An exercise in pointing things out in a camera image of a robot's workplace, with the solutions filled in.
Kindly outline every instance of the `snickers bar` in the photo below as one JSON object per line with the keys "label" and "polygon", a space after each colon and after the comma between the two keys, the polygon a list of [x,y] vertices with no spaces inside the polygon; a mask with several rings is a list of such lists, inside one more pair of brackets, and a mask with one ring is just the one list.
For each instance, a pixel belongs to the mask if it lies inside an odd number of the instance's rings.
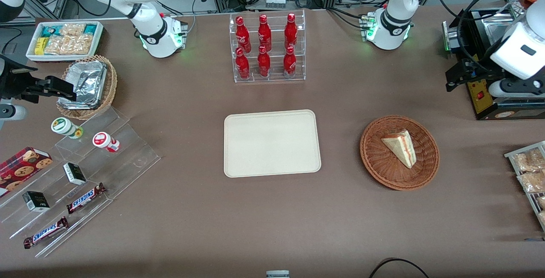
{"label": "snickers bar", "polygon": [[67,205],[66,208],[68,209],[68,214],[72,214],[78,208],[85,206],[88,202],[99,196],[99,194],[104,192],[105,190],[106,189],[104,185],[102,183],[99,183],[99,185],[93,187],[93,189],[87,192],[85,195],[76,199],[73,203]]}
{"label": "snickers bar", "polygon": [[65,216],[63,216],[55,224],[52,224],[51,226],[35,234],[33,237],[26,238],[23,242],[23,245],[25,245],[25,249],[29,249],[30,247],[36,245],[36,243],[38,243],[39,241],[51,236],[53,233],[61,230],[62,228],[68,228],[68,221],[66,220]]}

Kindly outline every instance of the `white container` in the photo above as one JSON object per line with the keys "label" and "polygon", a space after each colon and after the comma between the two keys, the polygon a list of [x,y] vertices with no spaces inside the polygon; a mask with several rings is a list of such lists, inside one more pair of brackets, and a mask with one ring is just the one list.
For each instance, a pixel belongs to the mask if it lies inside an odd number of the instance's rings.
{"label": "white container", "polygon": [[229,115],[224,173],[231,178],[315,173],[321,168],[316,116],[310,110]]}
{"label": "white container", "polygon": [[83,135],[83,128],[75,125],[66,117],[59,117],[51,123],[51,130],[56,134],[67,136],[71,139],[80,138]]}
{"label": "white container", "polygon": [[[43,32],[44,28],[51,27],[51,26],[59,26],[61,24],[66,23],[79,23],[79,24],[88,24],[88,25],[96,25],[97,29],[95,30],[95,33],[93,35],[93,41],[91,42],[91,47],[89,49],[89,53],[87,54],[67,54],[67,55],[37,55],[34,53],[34,49],[36,47],[36,43],[39,37],[41,37],[41,34]],[[36,26],[36,30],[34,31],[34,35],[32,36],[31,43],[29,45],[29,49],[27,49],[27,58],[29,60],[35,61],[37,63],[40,62],[62,62],[62,61],[75,61],[83,59],[84,57],[91,57],[95,55],[95,52],[97,51],[97,47],[99,45],[100,37],[103,32],[103,25],[96,21],[96,20],[65,20],[62,22],[44,22],[39,23]]]}
{"label": "white container", "polygon": [[119,150],[119,141],[114,140],[111,135],[105,132],[98,132],[95,134],[93,137],[93,145],[98,148],[104,148],[109,152],[116,152]]}

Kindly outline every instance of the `basket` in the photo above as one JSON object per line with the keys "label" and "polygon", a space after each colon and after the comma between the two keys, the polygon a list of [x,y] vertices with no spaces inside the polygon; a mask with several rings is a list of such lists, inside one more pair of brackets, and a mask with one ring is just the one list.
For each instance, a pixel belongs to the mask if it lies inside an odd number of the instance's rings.
{"label": "basket", "polygon": [[[103,90],[103,99],[101,104],[97,109],[94,110],[68,110],[64,109],[57,103],[57,109],[59,109],[60,113],[66,117],[69,118],[75,118],[80,120],[87,120],[90,119],[93,115],[99,113],[103,109],[107,109],[113,101],[113,98],[115,97],[115,88],[117,87],[117,74],[115,72],[115,68],[113,68],[112,63],[105,57],[101,55],[94,55],[93,57],[86,57],[84,59],[78,60],[77,62],[90,62],[90,61],[101,61],[104,64],[108,66],[108,71],[106,73],[106,81],[104,82],[104,90]],[[66,74],[68,73],[68,68],[64,71],[64,74],[62,78],[66,78]]]}
{"label": "basket", "polygon": [[[408,130],[416,153],[416,163],[407,168],[387,148],[381,138],[387,134]],[[416,121],[389,115],[375,119],[361,136],[360,154],[369,173],[391,189],[409,191],[430,183],[439,168],[439,150],[430,131]]]}

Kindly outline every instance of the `black machine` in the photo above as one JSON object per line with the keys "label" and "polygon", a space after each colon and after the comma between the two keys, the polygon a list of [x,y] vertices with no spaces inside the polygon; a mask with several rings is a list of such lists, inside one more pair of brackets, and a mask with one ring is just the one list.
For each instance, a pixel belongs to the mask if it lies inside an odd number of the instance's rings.
{"label": "black machine", "polygon": [[76,100],[74,86],[54,76],[34,78],[30,73],[37,68],[19,64],[0,54],[0,98],[20,99],[38,103],[40,96],[64,97]]}

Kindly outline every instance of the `clear acrylic display stand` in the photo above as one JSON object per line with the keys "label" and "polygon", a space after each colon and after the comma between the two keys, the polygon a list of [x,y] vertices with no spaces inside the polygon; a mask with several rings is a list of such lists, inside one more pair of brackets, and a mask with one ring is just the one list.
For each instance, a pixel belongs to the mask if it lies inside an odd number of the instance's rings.
{"label": "clear acrylic display stand", "polygon": [[[43,239],[29,251],[35,257],[45,257],[59,247],[66,239],[79,230],[98,212],[113,200],[138,177],[152,167],[160,157],[148,143],[136,134],[128,119],[110,107],[83,123],[83,136],[77,140],[64,137],[49,150],[53,163],[41,174],[19,185],[15,191],[0,200],[0,227],[10,239],[23,241],[54,224],[63,216],[68,219],[69,228]],[[120,150],[108,152],[93,146],[92,138],[105,131],[120,142]],[[67,162],[80,166],[87,182],[84,185],[70,183],[64,173]],[[106,192],[91,202],[68,214],[66,205],[103,183]],[[22,194],[26,191],[42,192],[51,207],[46,212],[31,212]]]}
{"label": "clear acrylic display stand", "polygon": [[[288,13],[295,14],[295,24],[297,25],[297,44],[294,47],[294,55],[297,57],[295,63],[294,78],[284,77],[284,56],[286,55],[286,47],[284,46],[284,28],[288,22]],[[257,30],[259,29],[259,15],[261,13],[237,13],[231,14],[229,20],[229,37],[231,43],[231,57],[233,59],[233,73],[235,82],[269,82],[269,81],[294,81],[305,80],[306,78],[306,41],[305,41],[305,12],[304,11],[272,11],[266,12],[269,26],[272,33],[272,50],[269,51],[271,59],[271,73],[269,77],[264,78],[259,74],[259,66],[257,64],[257,56],[259,55],[259,37]],[[252,50],[246,54],[250,63],[250,78],[242,80],[237,71],[237,63],[235,59],[235,49],[238,47],[237,42],[237,24],[234,20],[237,16],[244,18],[244,24],[250,32],[250,43]]]}

